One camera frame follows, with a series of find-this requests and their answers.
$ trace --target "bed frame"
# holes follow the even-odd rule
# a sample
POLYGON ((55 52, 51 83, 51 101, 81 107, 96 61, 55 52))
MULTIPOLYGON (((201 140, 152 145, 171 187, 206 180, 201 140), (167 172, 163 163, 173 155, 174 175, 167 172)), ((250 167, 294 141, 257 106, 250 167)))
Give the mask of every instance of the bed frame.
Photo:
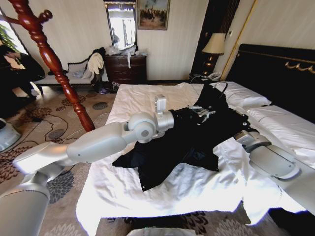
POLYGON ((241 44, 226 80, 315 123, 315 50, 241 44))

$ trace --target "mirror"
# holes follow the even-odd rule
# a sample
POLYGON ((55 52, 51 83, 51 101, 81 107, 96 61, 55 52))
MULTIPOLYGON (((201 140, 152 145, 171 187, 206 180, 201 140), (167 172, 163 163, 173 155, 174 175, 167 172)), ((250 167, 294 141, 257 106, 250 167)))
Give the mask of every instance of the mirror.
POLYGON ((135 7, 134 1, 105 1, 112 45, 119 50, 133 46, 137 40, 135 7))

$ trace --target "picture frame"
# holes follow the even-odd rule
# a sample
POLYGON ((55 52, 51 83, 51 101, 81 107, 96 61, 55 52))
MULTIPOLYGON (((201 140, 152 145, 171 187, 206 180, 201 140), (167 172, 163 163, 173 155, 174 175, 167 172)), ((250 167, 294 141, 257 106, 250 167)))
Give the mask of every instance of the picture frame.
POLYGON ((171 0, 136 0, 139 30, 167 30, 171 0))

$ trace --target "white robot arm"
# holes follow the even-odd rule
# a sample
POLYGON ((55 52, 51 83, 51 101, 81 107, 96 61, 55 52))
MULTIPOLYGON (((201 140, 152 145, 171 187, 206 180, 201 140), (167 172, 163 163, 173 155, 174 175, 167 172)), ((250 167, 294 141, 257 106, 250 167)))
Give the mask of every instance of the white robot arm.
POLYGON ((258 132, 242 130, 234 136, 250 153, 250 165, 268 176, 289 196, 315 215, 315 170, 297 160, 287 151, 271 145, 258 132))
MULTIPOLYGON (((13 164, 26 176, 20 185, 0 196, 0 212, 4 216, 0 220, 0 235, 38 235, 49 202, 46 183, 57 177, 64 167, 98 161, 125 149, 129 143, 147 143, 173 128, 174 117, 165 110, 165 97, 158 95, 155 106, 154 117, 145 112, 137 113, 127 122, 110 123, 69 145, 46 142, 19 155, 13 164)), ((198 106, 188 107, 186 111, 200 123, 213 114, 198 106)))

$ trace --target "floral rug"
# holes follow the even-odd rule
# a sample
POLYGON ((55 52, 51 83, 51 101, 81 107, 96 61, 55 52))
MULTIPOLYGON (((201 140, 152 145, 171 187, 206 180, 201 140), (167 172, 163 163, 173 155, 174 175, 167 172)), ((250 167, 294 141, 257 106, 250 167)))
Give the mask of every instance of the floral rug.
MULTIPOLYGON (((104 125, 114 103, 115 95, 97 94, 89 88, 76 88, 81 103, 96 127, 104 125)), ((85 133, 79 119, 59 89, 44 88, 44 96, 23 108, 8 122, 22 134, 17 143, 0 153, 0 194, 17 185, 23 175, 12 165, 12 160, 25 150, 43 143, 71 143, 85 133)), ((89 164, 76 164, 63 175, 47 183, 51 194, 42 224, 41 236, 85 236, 76 219, 76 203, 84 186, 89 164)), ((194 229, 204 236, 287 236, 267 214, 255 226, 242 203, 235 212, 193 212, 185 215, 157 218, 104 218, 97 236, 126 236, 133 229, 144 227, 171 227, 194 229)))

